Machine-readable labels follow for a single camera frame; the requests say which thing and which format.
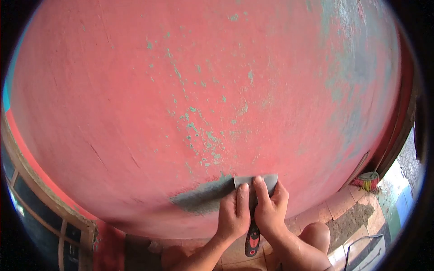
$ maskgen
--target left hand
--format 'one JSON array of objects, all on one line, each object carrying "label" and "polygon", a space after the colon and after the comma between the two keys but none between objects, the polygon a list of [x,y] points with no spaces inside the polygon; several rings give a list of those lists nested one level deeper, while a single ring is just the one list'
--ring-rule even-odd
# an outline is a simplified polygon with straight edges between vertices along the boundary
[{"label": "left hand", "polygon": [[216,235],[235,241],[250,226],[249,185],[244,183],[220,201]]}]

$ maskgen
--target paint scraper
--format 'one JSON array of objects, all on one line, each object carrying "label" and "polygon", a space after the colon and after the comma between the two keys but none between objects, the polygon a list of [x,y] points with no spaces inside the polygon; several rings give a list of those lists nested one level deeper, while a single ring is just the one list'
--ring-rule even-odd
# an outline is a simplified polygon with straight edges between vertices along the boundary
[{"label": "paint scraper", "polygon": [[[278,174],[267,174],[261,175],[264,178],[265,184],[267,185],[268,195],[271,197],[274,193],[274,187],[277,183]],[[244,247],[244,253],[247,257],[253,257],[258,252],[259,248],[259,239],[260,232],[258,226],[256,226],[255,222],[255,208],[258,205],[258,197],[256,196],[256,192],[253,186],[253,179],[255,176],[234,176],[233,182],[235,183],[235,189],[243,184],[247,183],[250,186],[250,195],[249,195],[249,210],[250,210],[250,227],[246,236],[246,245]]]}]

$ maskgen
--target black cable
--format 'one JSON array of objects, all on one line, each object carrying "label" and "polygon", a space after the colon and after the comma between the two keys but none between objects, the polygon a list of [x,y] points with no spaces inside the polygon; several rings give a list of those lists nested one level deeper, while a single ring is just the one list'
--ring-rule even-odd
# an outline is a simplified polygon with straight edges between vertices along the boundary
[{"label": "black cable", "polygon": [[362,239],[364,239],[364,238],[378,238],[378,237],[383,237],[383,236],[384,236],[384,234],[376,234],[376,235],[371,235],[371,236],[363,236],[363,237],[360,237],[359,239],[355,240],[354,242],[352,242],[352,243],[348,246],[348,251],[347,251],[347,254],[345,255],[345,267],[344,267],[344,271],[347,271],[348,258],[349,258],[349,256],[350,256],[350,247],[351,247],[352,245],[354,245],[356,242],[358,242],[358,241],[360,241],[360,240],[362,240]]}]

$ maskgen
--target hand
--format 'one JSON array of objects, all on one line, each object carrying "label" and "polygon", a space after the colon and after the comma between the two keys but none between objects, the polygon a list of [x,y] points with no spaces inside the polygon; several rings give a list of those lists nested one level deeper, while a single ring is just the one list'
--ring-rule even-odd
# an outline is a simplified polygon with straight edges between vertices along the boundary
[{"label": "hand", "polygon": [[244,183],[220,201],[216,235],[233,242],[246,233],[249,226],[249,185]]},{"label": "hand", "polygon": [[253,186],[258,196],[255,222],[261,234],[267,239],[268,236],[276,235],[281,230],[287,230],[284,220],[289,194],[282,183],[277,181],[271,198],[268,196],[267,185],[261,176],[255,177]]}]

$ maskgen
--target scraper handle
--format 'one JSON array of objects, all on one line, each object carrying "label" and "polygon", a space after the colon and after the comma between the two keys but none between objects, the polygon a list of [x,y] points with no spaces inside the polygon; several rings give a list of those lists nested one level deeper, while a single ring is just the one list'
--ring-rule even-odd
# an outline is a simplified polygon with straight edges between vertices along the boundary
[{"label": "scraper handle", "polygon": [[246,246],[244,253],[247,257],[253,257],[258,252],[259,248],[260,232],[258,226],[256,226],[255,219],[252,219],[249,227],[249,231],[246,236]]}]

